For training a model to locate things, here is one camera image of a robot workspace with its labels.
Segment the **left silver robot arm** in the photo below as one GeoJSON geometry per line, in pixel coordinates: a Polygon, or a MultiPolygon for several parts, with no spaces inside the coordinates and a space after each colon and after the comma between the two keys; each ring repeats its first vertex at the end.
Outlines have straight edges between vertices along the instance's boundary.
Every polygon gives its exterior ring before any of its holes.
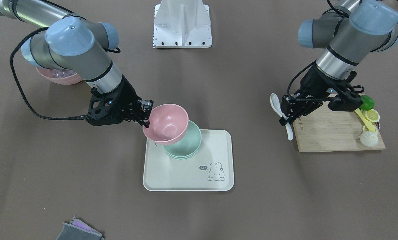
{"type": "Polygon", "coordinates": [[[319,19],[304,21],[298,32],[301,46],[323,49],[302,72],[300,88],[281,100],[282,126],[307,116],[328,102],[332,111],[354,111],[363,101],[362,86],[352,86],[354,69],[372,52],[398,42],[398,12],[377,0],[341,0],[319,19]]]}

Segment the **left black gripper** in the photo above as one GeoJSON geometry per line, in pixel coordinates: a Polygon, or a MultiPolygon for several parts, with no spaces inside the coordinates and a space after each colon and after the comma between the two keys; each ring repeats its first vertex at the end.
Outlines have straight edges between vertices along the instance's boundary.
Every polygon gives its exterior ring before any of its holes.
{"type": "Polygon", "coordinates": [[[286,95],[281,99],[283,114],[278,120],[280,125],[292,125],[294,118],[306,116],[322,106],[323,102],[329,103],[330,100],[333,100],[337,93],[326,84],[328,78],[331,77],[319,70],[316,63],[311,63],[301,70],[291,80],[286,95]],[[294,94],[290,94],[293,81],[305,70],[307,73],[300,81],[300,88],[294,94]]]}

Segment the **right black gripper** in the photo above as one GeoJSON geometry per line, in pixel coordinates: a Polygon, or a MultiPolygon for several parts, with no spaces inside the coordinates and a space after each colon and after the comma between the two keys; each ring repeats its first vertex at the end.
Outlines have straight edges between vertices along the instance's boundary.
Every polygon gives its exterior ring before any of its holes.
{"type": "Polygon", "coordinates": [[[142,100],[132,85],[122,77],[120,84],[111,92],[101,94],[97,87],[91,88],[86,121],[93,126],[119,124],[134,121],[145,128],[150,127],[152,100],[142,100]]]}

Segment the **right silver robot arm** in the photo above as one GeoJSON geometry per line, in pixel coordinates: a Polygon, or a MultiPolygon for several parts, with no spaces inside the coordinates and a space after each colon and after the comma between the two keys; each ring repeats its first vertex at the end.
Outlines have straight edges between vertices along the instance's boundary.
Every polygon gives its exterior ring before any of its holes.
{"type": "Polygon", "coordinates": [[[13,50],[10,67],[26,105],[13,65],[18,50],[32,65],[43,69],[73,70],[91,88],[86,115],[42,119],[86,120],[93,126],[134,121],[150,126],[152,100],[142,100],[109,57],[118,52],[119,36],[109,23],[91,23],[80,15],[47,0],[0,0],[0,16],[31,23],[38,29],[29,33],[13,50]]]}

